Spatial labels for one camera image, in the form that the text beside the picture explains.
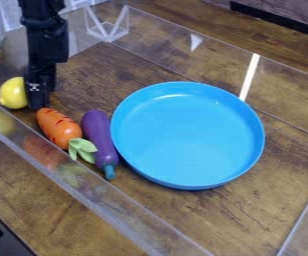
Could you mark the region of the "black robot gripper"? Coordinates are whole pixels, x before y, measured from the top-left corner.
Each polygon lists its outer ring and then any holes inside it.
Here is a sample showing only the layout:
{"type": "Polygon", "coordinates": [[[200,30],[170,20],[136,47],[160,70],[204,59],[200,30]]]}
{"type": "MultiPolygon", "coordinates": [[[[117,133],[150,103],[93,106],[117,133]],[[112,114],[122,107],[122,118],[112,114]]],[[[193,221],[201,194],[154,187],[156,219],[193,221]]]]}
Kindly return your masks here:
{"type": "Polygon", "coordinates": [[[18,0],[21,24],[27,31],[29,66],[25,75],[27,104],[33,110],[50,104],[57,87],[57,63],[69,59],[69,23],[59,15],[65,0],[18,0]]]}

